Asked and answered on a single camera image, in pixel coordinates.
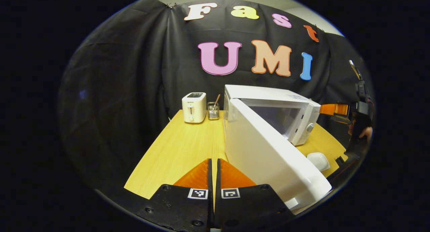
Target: table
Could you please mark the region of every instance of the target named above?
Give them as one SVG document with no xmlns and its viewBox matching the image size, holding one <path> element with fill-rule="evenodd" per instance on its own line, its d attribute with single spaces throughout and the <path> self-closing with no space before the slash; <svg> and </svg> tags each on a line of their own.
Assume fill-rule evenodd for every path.
<svg viewBox="0 0 430 232">
<path fill-rule="evenodd" d="M 149 147 L 127 180 L 124 188 L 150 199 L 162 184 L 173 184 L 190 169 L 207 158 L 212 158 L 212 184 L 215 192 L 217 160 L 228 161 L 225 154 L 224 111 L 219 120 L 202 123 L 185 123 L 182 110 L 163 129 Z M 323 153 L 330 163 L 330 169 L 322 171 L 328 177 L 339 168 L 335 159 L 347 156 L 345 148 L 324 128 L 315 124 L 305 144 L 296 146 L 305 156 L 312 152 Z"/>
</svg>

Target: white toaster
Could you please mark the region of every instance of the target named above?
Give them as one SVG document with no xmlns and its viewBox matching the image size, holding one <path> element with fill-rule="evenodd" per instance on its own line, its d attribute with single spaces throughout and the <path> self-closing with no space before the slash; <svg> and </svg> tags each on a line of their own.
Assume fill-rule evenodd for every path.
<svg viewBox="0 0 430 232">
<path fill-rule="evenodd" d="M 201 123 L 206 117 L 206 93 L 191 92 L 182 98 L 184 121 L 187 123 Z"/>
</svg>

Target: microwave knob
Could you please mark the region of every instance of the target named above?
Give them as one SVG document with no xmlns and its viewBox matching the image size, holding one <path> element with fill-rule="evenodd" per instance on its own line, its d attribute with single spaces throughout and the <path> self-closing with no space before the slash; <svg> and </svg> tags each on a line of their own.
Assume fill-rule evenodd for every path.
<svg viewBox="0 0 430 232">
<path fill-rule="evenodd" d="M 306 131 L 310 132 L 313 129 L 313 123 L 307 126 Z"/>
</svg>

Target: white microwave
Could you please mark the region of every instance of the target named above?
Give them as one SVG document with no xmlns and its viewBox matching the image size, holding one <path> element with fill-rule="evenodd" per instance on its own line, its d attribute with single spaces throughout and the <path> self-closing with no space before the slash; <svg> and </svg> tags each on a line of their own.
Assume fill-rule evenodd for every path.
<svg viewBox="0 0 430 232">
<path fill-rule="evenodd" d="M 295 147 L 306 142 L 321 105 L 289 90 L 225 85 L 224 137 L 229 163 L 269 184 L 294 213 L 332 189 Z"/>
</svg>

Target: hand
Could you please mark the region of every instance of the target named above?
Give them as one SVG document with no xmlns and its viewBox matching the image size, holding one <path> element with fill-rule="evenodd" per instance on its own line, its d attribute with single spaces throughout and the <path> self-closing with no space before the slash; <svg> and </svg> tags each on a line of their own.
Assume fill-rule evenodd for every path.
<svg viewBox="0 0 430 232">
<path fill-rule="evenodd" d="M 348 130 L 349 135 L 352 135 L 352 131 L 354 129 L 355 122 L 356 122 L 356 120 L 353 120 L 352 124 L 350 124 L 350 126 L 349 126 L 349 130 Z M 361 134 L 358 137 L 362 138 L 364 136 L 367 136 L 367 143 L 369 143 L 370 139 L 372 138 L 372 133 L 373 133 L 372 127 L 367 127 L 361 132 Z"/>
</svg>

